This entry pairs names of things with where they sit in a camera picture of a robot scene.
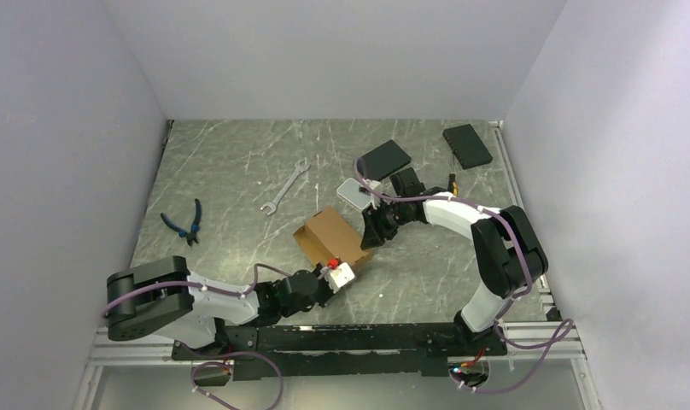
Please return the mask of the brown cardboard box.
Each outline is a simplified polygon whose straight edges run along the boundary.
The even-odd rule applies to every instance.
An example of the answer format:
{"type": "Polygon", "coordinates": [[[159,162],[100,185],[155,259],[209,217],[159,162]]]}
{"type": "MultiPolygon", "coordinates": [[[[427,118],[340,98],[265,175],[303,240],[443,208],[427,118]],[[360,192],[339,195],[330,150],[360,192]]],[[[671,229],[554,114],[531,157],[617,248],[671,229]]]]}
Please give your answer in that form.
{"type": "Polygon", "coordinates": [[[340,259],[356,271],[373,256],[360,247],[362,236],[333,207],[307,219],[293,238],[313,266],[340,259]]]}

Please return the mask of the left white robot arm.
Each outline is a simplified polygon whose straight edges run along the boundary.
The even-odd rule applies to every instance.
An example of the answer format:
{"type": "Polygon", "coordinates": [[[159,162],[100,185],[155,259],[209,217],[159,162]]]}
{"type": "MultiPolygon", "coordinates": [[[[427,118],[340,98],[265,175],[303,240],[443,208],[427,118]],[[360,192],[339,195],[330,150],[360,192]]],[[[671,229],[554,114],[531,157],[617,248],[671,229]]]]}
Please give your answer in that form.
{"type": "Polygon", "coordinates": [[[275,325],[324,307],[354,279],[352,267],[335,259],[312,271],[284,272],[279,280],[233,285],[205,278],[183,256],[171,256],[111,275],[102,316],[112,341],[157,335],[215,359],[229,343],[223,326],[275,325]]]}

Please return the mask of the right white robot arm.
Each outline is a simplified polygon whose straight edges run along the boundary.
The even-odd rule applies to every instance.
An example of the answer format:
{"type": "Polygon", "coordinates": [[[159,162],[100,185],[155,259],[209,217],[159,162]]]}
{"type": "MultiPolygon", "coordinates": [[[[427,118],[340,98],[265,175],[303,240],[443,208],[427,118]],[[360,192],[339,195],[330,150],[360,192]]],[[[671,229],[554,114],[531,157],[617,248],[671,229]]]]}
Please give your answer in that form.
{"type": "Polygon", "coordinates": [[[486,330],[513,300],[528,294],[548,269],[541,243],[518,206],[484,207],[442,187],[427,189],[411,167],[391,176],[395,196],[371,187],[361,173],[355,178],[371,196],[370,205],[362,212],[362,249],[383,246],[401,226],[415,221],[446,228],[472,242],[480,284],[454,319],[459,327],[453,332],[453,342],[463,354],[475,354],[482,348],[486,330]]]}

